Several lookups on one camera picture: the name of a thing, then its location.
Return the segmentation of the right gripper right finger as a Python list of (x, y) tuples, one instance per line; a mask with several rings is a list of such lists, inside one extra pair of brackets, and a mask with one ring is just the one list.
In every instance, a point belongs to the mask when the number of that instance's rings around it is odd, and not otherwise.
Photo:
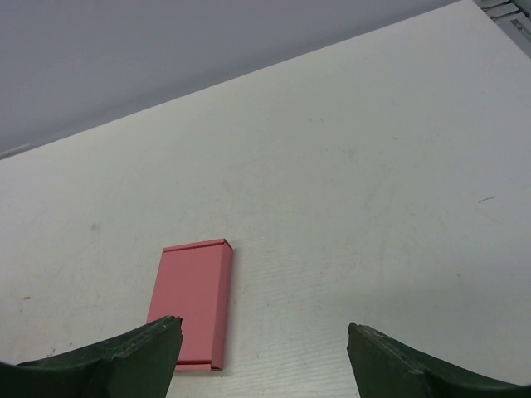
[(367, 325), (348, 325), (347, 351), (362, 398), (530, 396), (530, 386), (468, 371)]

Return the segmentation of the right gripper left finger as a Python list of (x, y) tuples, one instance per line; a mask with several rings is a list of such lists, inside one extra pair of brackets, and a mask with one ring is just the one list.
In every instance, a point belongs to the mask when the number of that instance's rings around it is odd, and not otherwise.
[(183, 342), (165, 316), (52, 357), (1, 364), (2, 397), (165, 397)]

